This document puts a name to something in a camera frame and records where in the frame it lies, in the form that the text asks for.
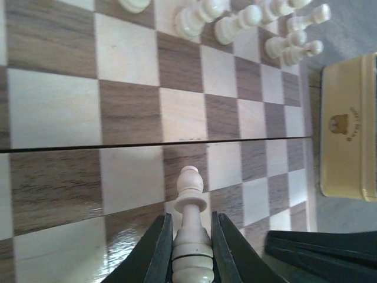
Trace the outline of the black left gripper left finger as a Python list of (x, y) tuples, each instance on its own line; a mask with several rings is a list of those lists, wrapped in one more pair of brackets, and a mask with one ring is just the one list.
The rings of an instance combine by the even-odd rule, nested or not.
[(165, 283), (172, 281), (173, 220), (159, 215), (137, 245), (103, 282)]

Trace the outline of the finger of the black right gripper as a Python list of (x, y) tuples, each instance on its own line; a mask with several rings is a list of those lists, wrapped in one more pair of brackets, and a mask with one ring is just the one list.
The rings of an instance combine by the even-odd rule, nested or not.
[(328, 282), (376, 282), (375, 231), (269, 231), (264, 252)]

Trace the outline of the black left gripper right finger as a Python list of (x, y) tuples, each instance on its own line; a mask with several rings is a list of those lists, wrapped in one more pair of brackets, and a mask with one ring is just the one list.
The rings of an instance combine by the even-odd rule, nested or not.
[(211, 241), (214, 282), (286, 282), (261, 259), (226, 214), (212, 213)]

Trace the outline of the light wooden chess bishop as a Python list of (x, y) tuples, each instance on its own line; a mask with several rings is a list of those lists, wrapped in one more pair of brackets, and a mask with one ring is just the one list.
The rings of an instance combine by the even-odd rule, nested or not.
[(172, 281), (213, 282), (211, 239), (202, 225), (200, 214), (207, 208), (204, 183), (194, 166), (182, 168), (177, 180), (176, 212), (182, 214), (181, 227), (173, 241)]

